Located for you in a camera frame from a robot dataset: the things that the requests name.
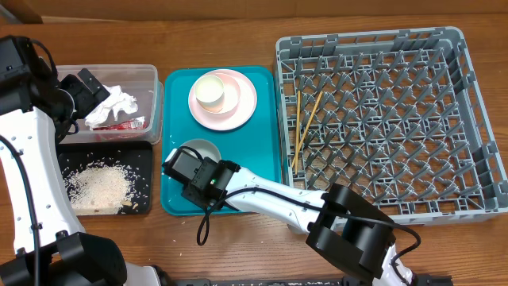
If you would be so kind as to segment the white napkin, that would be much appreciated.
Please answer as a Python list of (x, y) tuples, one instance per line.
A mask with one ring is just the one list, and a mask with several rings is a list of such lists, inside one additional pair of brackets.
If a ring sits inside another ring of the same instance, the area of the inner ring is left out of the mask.
[(115, 121), (118, 120), (120, 111), (124, 111), (126, 114), (133, 114), (138, 111), (137, 100), (132, 95), (125, 93), (120, 85), (112, 87), (104, 85), (103, 87), (110, 95), (85, 117), (85, 125), (91, 129), (106, 122), (110, 111), (113, 112)]

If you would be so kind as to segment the grey bowl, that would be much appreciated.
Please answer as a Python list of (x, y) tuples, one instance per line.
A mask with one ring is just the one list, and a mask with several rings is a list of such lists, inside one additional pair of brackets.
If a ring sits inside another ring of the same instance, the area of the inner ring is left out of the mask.
[(211, 160), (218, 162), (221, 159), (219, 149), (210, 141), (204, 139), (192, 139), (184, 142), (181, 147), (189, 152), (193, 157), (202, 160), (209, 157)]

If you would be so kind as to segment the red snack wrapper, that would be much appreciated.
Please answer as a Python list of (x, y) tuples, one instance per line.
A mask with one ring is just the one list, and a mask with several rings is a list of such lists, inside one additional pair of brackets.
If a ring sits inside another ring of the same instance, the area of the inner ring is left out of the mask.
[(113, 124), (111, 126), (98, 126), (91, 128), (91, 130), (135, 130), (145, 129), (147, 127), (145, 116), (133, 118), (125, 122)]

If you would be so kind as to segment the rice grains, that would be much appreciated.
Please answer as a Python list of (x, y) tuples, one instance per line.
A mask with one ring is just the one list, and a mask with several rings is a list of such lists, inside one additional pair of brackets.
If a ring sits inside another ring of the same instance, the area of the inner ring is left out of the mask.
[(63, 178), (72, 209), (77, 215), (115, 215), (131, 207), (138, 175), (122, 164), (92, 162)]

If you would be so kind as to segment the wooden chopstick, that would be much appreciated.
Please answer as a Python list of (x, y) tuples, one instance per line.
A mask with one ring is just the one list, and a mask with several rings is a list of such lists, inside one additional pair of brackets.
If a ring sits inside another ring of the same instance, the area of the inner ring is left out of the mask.
[(297, 172), (298, 171), (298, 155), (300, 153), (300, 150), (303, 146), (303, 143), (304, 143), (304, 140), (306, 138), (306, 135), (309, 131), (309, 128), (310, 128), (310, 125), (312, 123), (312, 121), (314, 120), (314, 115), (316, 114), (317, 112), (317, 109), (319, 107), (319, 104), (320, 104), (320, 101), (321, 101), (321, 97), (323, 95), (323, 91), (320, 91), (318, 96), (317, 96), (317, 99), (314, 103), (314, 107), (312, 109), (312, 112), (310, 114), (310, 118), (309, 118), (309, 121), (307, 122), (306, 124), (306, 128), (304, 129), (304, 134), (301, 136), (301, 138), (299, 139), (299, 142), (298, 142), (298, 145), (297, 145), (297, 149), (295, 150), (296, 151), (296, 154), (295, 154), (295, 158), (293, 160), (293, 163), (292, 163), (292, 167), (294, 168), (294, 170)]
[(297, 113), (296, 113), (296, 130), (295, 130), (295, 150), (294, 150), (294, 160), (293, 160), (293, 169), (294, 174), (298, 175), (298, 155), (299, 155), (299, 143), (300, 143), (300, 114), (301, 114), (301, 91), (297, 92)]

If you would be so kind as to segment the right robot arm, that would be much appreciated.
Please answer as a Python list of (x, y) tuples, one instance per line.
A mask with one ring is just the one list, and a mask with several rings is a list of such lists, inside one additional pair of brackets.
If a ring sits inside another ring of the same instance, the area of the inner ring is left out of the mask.
[(204, 245), (210, 215), (223, 207), (254, 212), (286, 223), (306, 235), (306, 244), (342, 272), (368, 285), (414, 285), (416, 275), (400, 258), (420, 242), (398, 251), (394, 230), (414, 231), (353, 190), (332, 184), (306, 191), (258, 176), (230, 160), (214, 161), (190, 147), (173, 149), (164, 175), (183, 185), (183, 197), (204, 211), (197, 243)]

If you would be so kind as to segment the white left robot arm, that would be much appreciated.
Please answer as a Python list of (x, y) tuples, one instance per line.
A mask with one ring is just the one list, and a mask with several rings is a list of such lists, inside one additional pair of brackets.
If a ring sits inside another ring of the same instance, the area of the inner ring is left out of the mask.
[(1, 163), (13, 209), (15, 258), (5, 285), (169, 285), (160, 267), (125, 261), (116, 243), (87, 234), (67, 197), (57, 145), (108, 97), (88, 71), (58, 76), (43, 45), (1, 39)]

